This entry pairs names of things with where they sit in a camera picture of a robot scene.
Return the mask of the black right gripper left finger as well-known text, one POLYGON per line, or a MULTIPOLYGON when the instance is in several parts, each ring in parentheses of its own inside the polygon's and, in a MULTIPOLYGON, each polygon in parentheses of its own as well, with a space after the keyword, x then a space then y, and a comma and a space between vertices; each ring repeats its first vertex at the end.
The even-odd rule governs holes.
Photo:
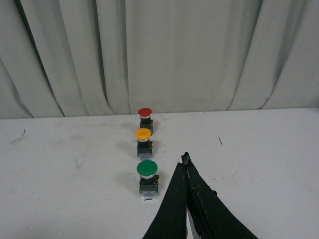
POLYGON ((143 238, 185 239, 186 206, 186 179, 183 165, 178 163, 159 210, 143 238))

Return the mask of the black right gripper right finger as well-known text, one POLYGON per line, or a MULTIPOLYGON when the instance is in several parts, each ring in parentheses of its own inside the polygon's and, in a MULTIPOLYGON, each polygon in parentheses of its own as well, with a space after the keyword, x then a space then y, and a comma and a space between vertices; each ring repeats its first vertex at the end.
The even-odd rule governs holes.
POLYGON ((181 156, 187 184, 187 207, 201 239, 255 239, 199 175, 189 153, 181 156))

